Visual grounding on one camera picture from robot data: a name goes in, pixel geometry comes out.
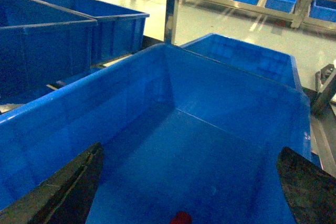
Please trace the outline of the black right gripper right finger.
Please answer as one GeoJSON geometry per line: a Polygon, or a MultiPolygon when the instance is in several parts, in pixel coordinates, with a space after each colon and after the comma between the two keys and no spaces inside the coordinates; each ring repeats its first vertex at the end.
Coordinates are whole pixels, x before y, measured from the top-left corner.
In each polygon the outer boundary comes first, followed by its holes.
{"type": "Polygon", "coordinates": [[[287,146],[276,168],[296,223],[335,223],[335,177],[287,146]]]}

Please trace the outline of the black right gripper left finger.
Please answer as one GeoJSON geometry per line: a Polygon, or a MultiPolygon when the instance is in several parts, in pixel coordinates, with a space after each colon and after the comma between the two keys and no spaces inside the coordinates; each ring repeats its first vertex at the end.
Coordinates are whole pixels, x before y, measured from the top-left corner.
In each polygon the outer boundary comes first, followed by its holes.
{"type": "Polygon", "coordinates": [[[103,170],[96,142],[1,210],[1,223],[86,223],[103,170]]]}

